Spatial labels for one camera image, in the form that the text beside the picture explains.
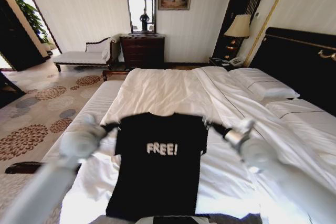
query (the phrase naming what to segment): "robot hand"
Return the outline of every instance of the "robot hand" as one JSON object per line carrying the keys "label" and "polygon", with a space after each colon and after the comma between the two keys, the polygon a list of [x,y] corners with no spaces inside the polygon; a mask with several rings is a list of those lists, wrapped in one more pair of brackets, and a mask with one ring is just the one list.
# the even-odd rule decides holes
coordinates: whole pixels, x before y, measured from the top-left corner
{"label": "robot hand", "polygon": [[306,211],[314,220],[332,224],[336,220],[336,194],[299,168],[284,164],[276,150],[266,141],[249,138],[253,120],[243,120],[234,129],[222,130],[223,138],[242,157],[252,173],[267,173],[282,193]]}

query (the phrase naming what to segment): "headboard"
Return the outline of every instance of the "headboard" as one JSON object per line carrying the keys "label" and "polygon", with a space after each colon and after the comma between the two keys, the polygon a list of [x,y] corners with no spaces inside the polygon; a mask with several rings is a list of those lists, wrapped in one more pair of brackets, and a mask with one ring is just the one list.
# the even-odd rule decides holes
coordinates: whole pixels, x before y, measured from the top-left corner
{"label": "headboard", "polygon": [[336,116],[336,35],[269,27],[249,67]]}

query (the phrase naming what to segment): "white pillow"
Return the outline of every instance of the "white pillow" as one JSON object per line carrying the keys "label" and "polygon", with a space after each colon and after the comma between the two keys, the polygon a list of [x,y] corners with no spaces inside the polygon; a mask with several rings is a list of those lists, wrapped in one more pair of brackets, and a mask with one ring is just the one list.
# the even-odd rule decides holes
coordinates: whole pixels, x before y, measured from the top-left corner
{"label": "white pillow", "polygon": [[336,171],[336,118],[302,99],[266,105]]}
{"label": "white pillow", "polygon": [[111,43],[112,37],[108,38],[104,50],[101,53],[101,58],[105,61],[108,61],[110,59],[110,43]]}
{"label": "white pillow", "polygon": [[262,101],[265,98],[297,98],[300,95],[281,81],[256,68],[231,70],[230,75]]}

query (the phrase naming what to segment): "nightstand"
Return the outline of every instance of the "nightstand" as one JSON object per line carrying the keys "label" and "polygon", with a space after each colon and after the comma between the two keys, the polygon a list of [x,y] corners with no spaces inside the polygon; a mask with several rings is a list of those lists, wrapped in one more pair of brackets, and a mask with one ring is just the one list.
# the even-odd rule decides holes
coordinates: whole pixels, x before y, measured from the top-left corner
{"label": "nightstand", "polygon": [[216,60],[212,57],[209,58],[209,63],[210,63],[210,66],[222,67],[222,68],[225,68],[227,71],[237,69],[237,68],[242,68],[242,67],[235,67],[229,63],[228,63],[229,65],[223,66],[222,65],[223,62],[221,60]]}

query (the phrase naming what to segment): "green plant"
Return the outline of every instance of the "green plant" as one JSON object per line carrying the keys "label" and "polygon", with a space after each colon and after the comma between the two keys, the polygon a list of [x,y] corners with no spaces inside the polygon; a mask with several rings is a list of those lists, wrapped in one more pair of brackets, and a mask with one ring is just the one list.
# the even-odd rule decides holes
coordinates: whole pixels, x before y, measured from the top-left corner
{"label": "green plant", "polygon": [[26,19],[28,20],[30,26],[34,30],[40,42],[50,44],[50,42],[48,41],[47,32],[43,29],[43,25],[40,22],[41,19],[35,14],[35,12],[37,12],[37,9],[27,4],[25,0],[15,0],[15,1],[17,5],[20,7],[23,14],[25,15]]}

